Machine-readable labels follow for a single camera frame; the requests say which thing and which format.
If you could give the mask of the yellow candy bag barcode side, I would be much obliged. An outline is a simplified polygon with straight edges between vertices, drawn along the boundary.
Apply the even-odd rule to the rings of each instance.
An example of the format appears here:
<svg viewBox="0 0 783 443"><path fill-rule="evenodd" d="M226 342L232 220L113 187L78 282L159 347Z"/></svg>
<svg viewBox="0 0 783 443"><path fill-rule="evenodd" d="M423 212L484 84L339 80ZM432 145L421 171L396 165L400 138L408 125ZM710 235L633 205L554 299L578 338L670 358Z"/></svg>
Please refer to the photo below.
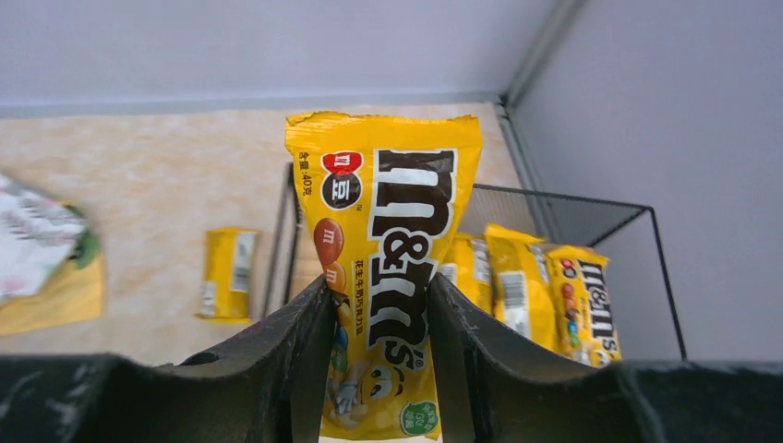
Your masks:
<svg viewBox="0 0 783 443"><path fill-rule="evenodd" d="M219 323L250 321L251 273L259 239L257 230L210 229L204 235L204 266L196 317Z"/></svg>

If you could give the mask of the yellow m&m bag front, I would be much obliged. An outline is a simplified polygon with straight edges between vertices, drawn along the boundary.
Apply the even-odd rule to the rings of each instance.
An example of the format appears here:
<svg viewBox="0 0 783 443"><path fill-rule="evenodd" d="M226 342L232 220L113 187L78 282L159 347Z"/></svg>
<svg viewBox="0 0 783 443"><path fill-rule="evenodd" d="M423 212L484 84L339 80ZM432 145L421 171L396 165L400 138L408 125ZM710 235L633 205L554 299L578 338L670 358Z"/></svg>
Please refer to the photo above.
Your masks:
<svg viewBox="0 0 783 443"><path fill-rule="evenodd" d="M324 437L440 435L428 288L472 191L477 117L293 115L284 145L336 308Z"/></svg>

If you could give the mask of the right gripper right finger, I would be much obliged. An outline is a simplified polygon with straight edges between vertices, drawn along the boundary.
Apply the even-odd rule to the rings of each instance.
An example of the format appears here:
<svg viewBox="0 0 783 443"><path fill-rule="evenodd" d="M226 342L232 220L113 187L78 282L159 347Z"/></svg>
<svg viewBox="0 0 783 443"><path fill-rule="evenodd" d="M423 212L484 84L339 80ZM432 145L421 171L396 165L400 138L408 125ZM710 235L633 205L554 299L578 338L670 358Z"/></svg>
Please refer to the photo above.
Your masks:
<svg viewBox="0 0 783 443"><path fill-rule="evenodd" d="M550 352L472 305L428 289L446 442L778 442L779 363L624 361Z"/></svg>

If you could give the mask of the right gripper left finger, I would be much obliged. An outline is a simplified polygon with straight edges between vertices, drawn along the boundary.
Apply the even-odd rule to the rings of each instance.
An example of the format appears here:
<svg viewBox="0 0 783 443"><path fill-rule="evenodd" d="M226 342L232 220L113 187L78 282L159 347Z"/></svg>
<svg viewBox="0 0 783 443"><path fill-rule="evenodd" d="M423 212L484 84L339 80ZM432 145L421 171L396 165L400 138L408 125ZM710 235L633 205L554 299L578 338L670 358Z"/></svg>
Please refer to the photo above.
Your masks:
<svg viewBox="0 0 783 443"><path fill-rule="evenodd" d="M317 278L178 365L119 354L5 354L5 442L316 441L334 310Z"/></svg>

